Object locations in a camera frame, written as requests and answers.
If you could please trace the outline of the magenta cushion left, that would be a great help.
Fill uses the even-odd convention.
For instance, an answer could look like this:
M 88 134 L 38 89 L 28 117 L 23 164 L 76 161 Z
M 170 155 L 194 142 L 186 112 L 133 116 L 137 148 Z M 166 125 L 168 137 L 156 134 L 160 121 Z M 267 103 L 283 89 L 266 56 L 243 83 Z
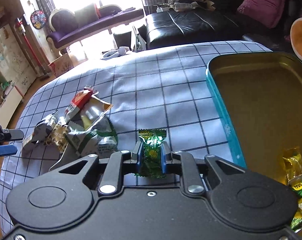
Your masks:
M 284 5 L 285 0 L 244 0 L 237 12 L 272 29 L 281 18 Z

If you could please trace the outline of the white cartoon cabinet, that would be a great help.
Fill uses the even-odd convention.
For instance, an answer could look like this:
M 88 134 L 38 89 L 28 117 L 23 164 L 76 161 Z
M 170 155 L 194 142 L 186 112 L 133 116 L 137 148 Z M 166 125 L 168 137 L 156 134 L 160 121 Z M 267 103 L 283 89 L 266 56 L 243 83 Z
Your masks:
M 5 128 L 37 75 L 20 48 L 10 25 L 0 28 L 0 82 L 8 82 L 0 104 L 0 125 Z

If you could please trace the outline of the purple chaise lounge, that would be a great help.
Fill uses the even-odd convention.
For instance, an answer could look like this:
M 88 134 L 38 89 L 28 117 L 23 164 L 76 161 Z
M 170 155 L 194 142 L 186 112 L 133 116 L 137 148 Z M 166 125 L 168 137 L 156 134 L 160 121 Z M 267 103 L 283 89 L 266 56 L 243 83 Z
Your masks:
M 123 10 L 114 4 L 100 8 L 96 4 L 90 4 L 75 12 L 54 9 L 48 19 L 51 32 L 46 40 L 58 56 L 62 50 L 76 42 L 105 30 L 111 34 L 112 28 L 122 24 L 128 25 L 143 18 L 143 9 L 131 7 Z

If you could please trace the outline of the green yellow snack bag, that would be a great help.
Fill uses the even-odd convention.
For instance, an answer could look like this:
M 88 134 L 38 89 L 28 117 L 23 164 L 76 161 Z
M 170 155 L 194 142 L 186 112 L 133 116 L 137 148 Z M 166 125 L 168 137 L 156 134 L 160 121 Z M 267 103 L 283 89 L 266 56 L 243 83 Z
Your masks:
M 302 227 L 302 174 L 291 179 L 288 182 L 288 186 L 292 189 L 297 197 L 298 209 L 291 222 L 291 228 L 298 230 Z

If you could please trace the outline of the yellow silver snack packet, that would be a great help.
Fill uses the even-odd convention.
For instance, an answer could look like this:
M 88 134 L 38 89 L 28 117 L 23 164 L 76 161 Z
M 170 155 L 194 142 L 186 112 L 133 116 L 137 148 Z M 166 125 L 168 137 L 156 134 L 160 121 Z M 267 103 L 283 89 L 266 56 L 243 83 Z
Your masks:
M 84 129 L 89 128 L 96 120 L 105 115 L 113 105 L 92 95 L 80 110 L 80 117 Z

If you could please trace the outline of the red stick vacuum cleaner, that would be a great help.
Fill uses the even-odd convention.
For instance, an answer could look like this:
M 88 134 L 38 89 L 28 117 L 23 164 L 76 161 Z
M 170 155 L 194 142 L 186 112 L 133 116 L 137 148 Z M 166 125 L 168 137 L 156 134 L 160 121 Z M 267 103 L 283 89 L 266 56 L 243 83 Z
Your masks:
M 46 69 L 43 67 L 43 65 L 41 64 L 40 60 L 38 59 L 35 51 L 33 50 L 27 36 L 26 36 L 26 30 L 24 28 L 23 22 L 20 18 L 16 18 L 15 19 L 15 25 L 18 29 L 19 34 L 24 38 L 24 41 L 27 45 L 27 47 L 29 48 L 29 51 L 31 52 L 33 58 L 35 59 L 35 62 L 37 64 L 37 67 L 39 68 L 41 74 L 39 76 L 40 80 L 45 80 L 48 79 L 50 77 L 49 73 L 46 71 Z

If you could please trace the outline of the red white snack bar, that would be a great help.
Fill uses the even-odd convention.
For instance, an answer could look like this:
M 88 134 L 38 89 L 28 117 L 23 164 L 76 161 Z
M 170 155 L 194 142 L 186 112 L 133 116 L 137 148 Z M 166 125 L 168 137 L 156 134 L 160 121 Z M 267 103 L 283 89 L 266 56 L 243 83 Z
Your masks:
M 71 121 L 95 93 L 99 93 L 99 91 L 94 90 L 94 87 L 90 86 L 85 86 L 82 90 L 77 92 L 64 112 L 65 122 L 68 123 Z

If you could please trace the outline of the blue checkered tablecloth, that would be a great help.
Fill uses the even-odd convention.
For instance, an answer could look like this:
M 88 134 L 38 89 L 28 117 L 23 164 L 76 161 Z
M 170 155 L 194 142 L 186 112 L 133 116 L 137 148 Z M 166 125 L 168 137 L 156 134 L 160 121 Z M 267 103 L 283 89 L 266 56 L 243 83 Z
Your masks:
M 227 137 L 206 82 L 206 67 L 219 55 L 265 51 L 249 41 L 219 41 L 142 51 L 107 61 L 90 59 L 35 91 L 16 128 L 25 135 L 54 111 L 63 115 L 71 99 L 92 86 L 111 103 L 108 117 L 118 149 L 131 150 L 139 129 L 167 131 L 172 151 L 195 158 L 232 160 Z

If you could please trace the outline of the yellow orange candy packet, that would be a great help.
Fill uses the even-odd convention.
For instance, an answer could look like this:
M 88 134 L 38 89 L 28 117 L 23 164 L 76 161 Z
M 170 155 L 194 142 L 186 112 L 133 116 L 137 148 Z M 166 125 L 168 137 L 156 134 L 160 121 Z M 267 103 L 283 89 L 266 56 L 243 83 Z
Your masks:
M 288 185 L 290 180 L 302 175 L 302 155 L 300 147 L 296 146 L 285 150 L 282 158 L 286 172 L 286 184 Z

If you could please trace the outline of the leopard print snack packet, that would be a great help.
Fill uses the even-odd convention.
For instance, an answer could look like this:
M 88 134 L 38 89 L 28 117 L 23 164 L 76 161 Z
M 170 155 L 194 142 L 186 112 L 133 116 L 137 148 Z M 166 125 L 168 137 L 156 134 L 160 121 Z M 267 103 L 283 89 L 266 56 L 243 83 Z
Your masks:
M 45 146 L 53 145 L 57 148 L 60 154 L 64 153 L 68 140 L 66 138 L 67 134 L 71 132 L 71 129 L 67 125 L 56 124 L 54 129 L 48 135 L 48 137 L 44 140 L 43 144 Z

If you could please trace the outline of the green candy packet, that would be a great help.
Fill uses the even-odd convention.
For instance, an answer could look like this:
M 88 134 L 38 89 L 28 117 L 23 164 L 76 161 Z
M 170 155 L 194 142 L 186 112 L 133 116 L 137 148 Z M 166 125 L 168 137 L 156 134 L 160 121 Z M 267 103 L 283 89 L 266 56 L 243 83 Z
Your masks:
M 167 137 L 165 129 L 139 129 L 138 136 L 142 142 L 141 161 L 138 168 L 139 177 L 164 179 L 162 168 L 161 145 Z

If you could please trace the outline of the black leather sofa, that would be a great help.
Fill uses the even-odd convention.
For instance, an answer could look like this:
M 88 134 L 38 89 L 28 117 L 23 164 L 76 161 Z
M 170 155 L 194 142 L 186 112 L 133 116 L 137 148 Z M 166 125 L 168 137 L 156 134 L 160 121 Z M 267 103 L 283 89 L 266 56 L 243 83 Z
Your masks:
M 176 12 L 169 10 L 147 16 L 146 24 L 115 34 L 117 46 L 135 47 L 141 38 L 147 49 L 198 42 L 243 40 L 258 42 L 273 51 L 292 53 L 290 29 L 302 17 L 302 0 L 285 0 L 282 16 L 276 27 L 238 12 L 241 0 L 213 0 L 214 10 L 202 2 L 199 8 Z

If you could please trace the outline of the white green snack packet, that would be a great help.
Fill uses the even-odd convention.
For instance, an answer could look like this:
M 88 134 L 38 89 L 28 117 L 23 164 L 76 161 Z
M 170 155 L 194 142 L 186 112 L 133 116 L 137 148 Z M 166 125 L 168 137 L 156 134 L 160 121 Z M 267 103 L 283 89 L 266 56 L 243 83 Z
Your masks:
M 67 128 L 58 141 L 62 155 L 49 170 L 53 171 L 87 155 L 109 158 L 117 151 L 117 133 L 106 115 L 99 117 L 84 131 Z

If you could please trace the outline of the white headphones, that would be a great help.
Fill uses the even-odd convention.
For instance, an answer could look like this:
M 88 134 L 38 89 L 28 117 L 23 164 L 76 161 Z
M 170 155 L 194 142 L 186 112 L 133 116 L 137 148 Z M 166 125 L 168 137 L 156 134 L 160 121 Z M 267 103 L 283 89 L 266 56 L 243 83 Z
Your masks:
M 126 55 L 128 51 L 130 51 L 129 47 L 120 46 L 118 49 L 110 50 L 110 51 L 107 51 L 106 53 L 104 53 L 102 55 L 101 60 L 109 60 L 109 59 L 113 59 L 115 57 L 120 57 L 120 56 Z

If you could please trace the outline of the teal and gold tin box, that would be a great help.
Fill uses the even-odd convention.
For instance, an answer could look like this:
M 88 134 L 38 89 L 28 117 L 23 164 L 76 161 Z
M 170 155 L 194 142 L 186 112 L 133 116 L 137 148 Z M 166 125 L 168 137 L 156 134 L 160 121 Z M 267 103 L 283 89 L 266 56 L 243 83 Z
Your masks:
M 286 184 L 284 151 L 302 155 L 302 62 L 288 53 L 257 52 L 213 58 L 207 85 L 235 164 L 230 197 L 220 190 L 214 208 L 247 232 L 272 232 L 291 222 L 297 197 Z

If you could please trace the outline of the black white snack packet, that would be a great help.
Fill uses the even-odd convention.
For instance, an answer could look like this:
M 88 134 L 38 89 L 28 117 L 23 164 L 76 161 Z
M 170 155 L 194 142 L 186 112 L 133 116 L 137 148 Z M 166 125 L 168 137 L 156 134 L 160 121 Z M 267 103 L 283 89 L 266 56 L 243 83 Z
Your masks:
M 45 116 L 34 127 L 33 132 L 22 141 L 22 153 L 32 151 L 40 142 L 44 142 L 58 122 L 58 110 Z

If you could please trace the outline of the tree print paper bag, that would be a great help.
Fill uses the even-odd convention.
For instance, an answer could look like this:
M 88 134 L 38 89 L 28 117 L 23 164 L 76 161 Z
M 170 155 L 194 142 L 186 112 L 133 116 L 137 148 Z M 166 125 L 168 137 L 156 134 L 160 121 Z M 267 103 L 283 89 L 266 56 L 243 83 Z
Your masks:
M 54 60 L 52 63 L 50 63 L 48 66 L 55 77 L 59 77 L 65 73 L 67 73 L 74 67 L 72 60 L 70 59 L 70 56 L 68 53 L 60 56 L 59 58 Z

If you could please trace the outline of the round colourful dartboard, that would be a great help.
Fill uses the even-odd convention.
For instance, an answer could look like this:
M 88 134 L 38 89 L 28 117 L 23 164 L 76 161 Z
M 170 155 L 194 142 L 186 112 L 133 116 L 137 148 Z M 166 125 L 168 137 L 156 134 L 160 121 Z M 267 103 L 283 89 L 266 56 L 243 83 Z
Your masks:
M 30 20 L 33 27 L 38 30 L 42 29 L 47 23 L 46 15 L 42 10 L 35 10 L 32 12 Z

